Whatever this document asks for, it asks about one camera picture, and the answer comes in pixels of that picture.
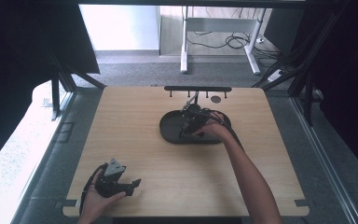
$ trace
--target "wooden board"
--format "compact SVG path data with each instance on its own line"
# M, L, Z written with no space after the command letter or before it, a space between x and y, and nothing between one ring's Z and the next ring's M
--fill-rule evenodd
M307 206L280 132L260 89L200 92L199 105L224 112L247 154L266 178L283 216L305 216ZM215 104L211 97L220 96ZM79 200L92 172L116 158L127 166L120 183L142 178L139 188L112 206L110 217L248 216L227 152L218 145L174 145L159 133L160 119L181 109L187 92L172 97L161 87L107 87L68 192ZM78 207L64 207L68 217Z

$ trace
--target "human hand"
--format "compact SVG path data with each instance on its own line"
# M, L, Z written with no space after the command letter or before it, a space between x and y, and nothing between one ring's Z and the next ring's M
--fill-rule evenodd
M115 194L110 198L104 198L98 193L98 191L95 189L95 183L97 182L97 179L101 175L102 171L103 170L100 169L97 172L97 174L92 179L91 185L89 185L89 189L84 200L83 211L77 222L79 224L93 223L103 214L103 211L106 208L126 196L126 192L124 191Z
M218 118L220 120L224 120L223 114L219 113L217 111L211 112L211 116ZM202 126L200 129L196 130L194 135L201 134L201 133L207 133L208 135L212 137L217 137L219 139L223 138L224 135L227 133L226 127L221 125L221 123L217 122L217 120L214 119L208 119L208 121L205 123L204 126Z

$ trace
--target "wrist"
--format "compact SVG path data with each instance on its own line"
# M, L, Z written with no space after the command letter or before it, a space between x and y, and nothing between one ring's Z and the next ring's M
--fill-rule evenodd
M220 126L219 130L217 131L217 137L220 139L220 141L225 142L230 137L232 137L231 132L224 126Z
M91 224L93 223L92 218L88 218L85 216L80 216L77 224Z

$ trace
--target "black curtain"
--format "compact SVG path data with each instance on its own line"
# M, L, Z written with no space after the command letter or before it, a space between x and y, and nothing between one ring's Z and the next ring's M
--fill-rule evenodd
M321 109L358 158L358 0L351 0L312 65Z
M78 5L0 0L0 150L34 88L58 75L57 63L66 72L99 73Z

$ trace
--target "white surface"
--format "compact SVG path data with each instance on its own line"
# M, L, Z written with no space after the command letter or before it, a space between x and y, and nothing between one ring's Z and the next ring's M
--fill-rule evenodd
M281 76L281 69L276 70L269 78L268 81L272 82Z
M52 108L43 106L50 91L48 83L34 89L27 113L0 151L0 223L15 216L59 124L58 119L51 121Z
M159 49L159 7L79 6L94 50Z

